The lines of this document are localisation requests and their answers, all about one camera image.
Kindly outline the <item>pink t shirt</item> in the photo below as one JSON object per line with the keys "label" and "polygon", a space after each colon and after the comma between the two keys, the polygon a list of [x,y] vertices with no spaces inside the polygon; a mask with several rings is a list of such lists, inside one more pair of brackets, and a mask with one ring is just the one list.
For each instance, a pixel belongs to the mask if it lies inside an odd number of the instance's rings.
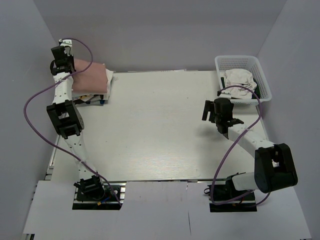
{"label": "pink t shirt", "polygon": [[73,77],[73,92],[87,93],[102,90],[102,84],[106,82],[106,66],[101,63],[93,62],[90,67]]}

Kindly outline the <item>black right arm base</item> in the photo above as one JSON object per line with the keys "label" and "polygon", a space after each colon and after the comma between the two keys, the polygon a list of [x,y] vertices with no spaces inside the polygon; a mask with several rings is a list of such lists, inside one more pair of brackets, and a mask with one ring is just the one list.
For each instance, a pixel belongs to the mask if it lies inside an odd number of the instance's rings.
{"label": "black right arm base", "polygon": [[[256,198],[253,192],[226,204],[214,205],[210,198],[211,188],[212,185],[208,184],[203,191],[203,193],[209,197],[209,210],[211,213],[245,213],[257,211],[257,207],[255,206]],[[213,189],[213,200],[221,203],[236,198],[246,192],[246,190],[237,191],[231,185],[230,180],[218,178]]]}

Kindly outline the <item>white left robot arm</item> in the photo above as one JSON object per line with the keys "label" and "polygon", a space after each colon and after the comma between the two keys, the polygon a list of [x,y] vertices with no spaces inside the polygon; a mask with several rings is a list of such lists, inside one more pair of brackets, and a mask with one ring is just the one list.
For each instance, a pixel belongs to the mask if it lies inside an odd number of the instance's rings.
{"label": "white left robot arm", "polygon": [[95,167],[90,164],[81,135],[85,128],[84,121],[72,100],[74,80],[69,76],[75,72],[72,44],[63,41],[53,47],[51,52],[54,60],[50,64],[50,71],[56,86],[53,102],[46,107],[46,111],[56,133],[65,140],[68,150],[74,155],[79,176],[74,186],[84,196],[99,200],[105,196],[106,187],[97,176]]}

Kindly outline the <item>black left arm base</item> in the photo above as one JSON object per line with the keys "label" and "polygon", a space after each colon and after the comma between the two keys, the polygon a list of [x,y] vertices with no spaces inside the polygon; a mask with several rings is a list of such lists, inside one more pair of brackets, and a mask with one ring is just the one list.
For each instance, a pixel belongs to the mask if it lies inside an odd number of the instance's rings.
{"label": "black left arm base", "polygon": [[73,185],[75,186],[73,210],[118,211],[125,199],[125,183],[108,185],[93,175]]}

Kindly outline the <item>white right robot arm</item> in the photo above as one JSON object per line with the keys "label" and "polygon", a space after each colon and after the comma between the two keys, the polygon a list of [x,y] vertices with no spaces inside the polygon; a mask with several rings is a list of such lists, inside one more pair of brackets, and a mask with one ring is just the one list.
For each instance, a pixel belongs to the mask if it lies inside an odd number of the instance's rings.
{"label": "white right robot arm", "polygon": [[260,190],[267,194],[297,185],[290,147],[275,144],[249,130],[245,123],[233,117],[234,104],[227,98],[206,100],[202,120],[214,123],[226,139],[242,147],[254,159],[253,172],[236,173],[227,178],[226,195],[236,200],[244,191]]}

